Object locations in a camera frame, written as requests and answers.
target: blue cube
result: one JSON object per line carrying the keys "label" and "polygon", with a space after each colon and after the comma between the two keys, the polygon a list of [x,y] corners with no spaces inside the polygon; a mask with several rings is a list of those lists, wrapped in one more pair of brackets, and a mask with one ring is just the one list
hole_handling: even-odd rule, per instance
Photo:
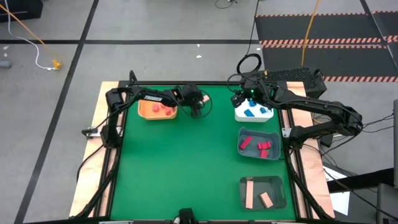
{"label": "blue cube", "polygon": [[249,105],[250,105],[250,106],[255,106],[256,103],[255,103],[254,101],[252,101],[252,100],[249,100]]}
{"label": "blue cube", "polygon": [[249,109],[245,110],[244,114],[248,117],[254,117],[254,114]]}

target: yellow plug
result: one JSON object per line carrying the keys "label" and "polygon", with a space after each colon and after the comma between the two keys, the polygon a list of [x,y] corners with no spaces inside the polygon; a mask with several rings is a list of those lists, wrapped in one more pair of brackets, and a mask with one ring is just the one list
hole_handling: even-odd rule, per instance
{"label": "yellow plug", "polygon": [[61,68],[61,63],[59,63],[57,60],[52,60],[52,64],[54,65],[54,68],[56,70],[59,70]]}

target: green tabletop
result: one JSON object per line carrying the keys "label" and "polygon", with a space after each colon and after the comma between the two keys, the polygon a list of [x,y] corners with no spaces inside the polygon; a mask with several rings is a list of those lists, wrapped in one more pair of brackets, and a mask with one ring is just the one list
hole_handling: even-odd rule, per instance
{"label": "green tabletop", "polygon": [[[225,86],[200,88],[213,100],[213,110],[205,118],[178,111],[172,120],[146,121],[138,115],[137,103],[129,109],[111,218],[170,220],[179,209],[191,207],[199,220],[294,220],[285,161],[263,161],[237,152],[242,127],[280,134],[277,113],[266,123],[239,123],[230,102],[233,93]],[[240,178],[268,175],[282,179],[287,206],[244,209]]]}

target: white cable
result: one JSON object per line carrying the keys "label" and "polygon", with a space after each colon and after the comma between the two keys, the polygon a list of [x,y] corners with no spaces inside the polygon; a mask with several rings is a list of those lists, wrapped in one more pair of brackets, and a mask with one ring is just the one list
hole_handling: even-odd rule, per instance
{"label": "white cable", "polygon": [[[7,8],[7,10],[10,12],[10,9],[8,8],[7,0],[4,0],[4,2],[6,3],[6,8]],[[13,36],[13,37],[15,37],[15,38],[17,38],[17,39],[24,40],[24,41],[26,41],[26,42],[32,44],[33,46],[35,46],[36,51],[37,51],[36,61],[35,61],[35,62],[36,62],[36,65],[37,65],[39,68],[47,69],[48,71],[55,70],[55,68],[43,67],[43,66],[41,66],[41,65],[39,65],[39,64],[37,63],[37,60],[39,59],[39,54],[40,54],[40,52],[39,52],[39,47],[38,47],[37,45],[35,45],[34,43],[32,43],[31,41],[25,39],[25,38],[17,37],[17,36],[15,36],[14,34],[12,34],[12,32],[11,32],[11,16],[10,16],[9,13],[7,13],[7,15],[8,15],[8,33],[10,33],[11,36]]]}

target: gray floor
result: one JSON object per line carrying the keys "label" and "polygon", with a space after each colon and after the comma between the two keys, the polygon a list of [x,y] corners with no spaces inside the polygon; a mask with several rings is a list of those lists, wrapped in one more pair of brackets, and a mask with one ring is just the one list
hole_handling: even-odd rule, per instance
{"label": "gray floor", "polygon": [[[78,40],[93,0],[44,1],[41,19],[25,23],[43,39]],[[396,1],[368,1],[371,10],[398,10]],[[315,0],[265,0],[259,14],[311,13]],[[256,2],[238,1],[217,9],[214,0],[99,0],[88,39],[248,39]],[[363,12],[359,1],[324,0],[319,13]],[[0,24],[0,39],[11,39]],[[15,22],[15,34],[28,37]],[[34,64],[30,45],[0,45],[0,60],[13,63],[0,70],[0,220],[14,223],[27,183],[57,104],[76,45],[52,45],[65,62],[59,72]],[[259,52],[253,45],[251,52]],[[100,83],[125,80],[133,69],[139,80],[226,80],[234,73],[247,45],[85,45],[81,53],[47,158],[34,191],[25,222],[67,218],[75,190],[75,173],[86,145],[80,130],[91,124]],[[39,62],[50,65],[41,51]],[[254,65],[245,63],[246,69]],[[327,83],[322,96],[353,106],[364,122],[392,111],[398,96],[396,83]],[[375,124],[369,130],[390,125]],[[338,165],[362,174],[392,166],[392,130],[362,133],[331,155]]]}

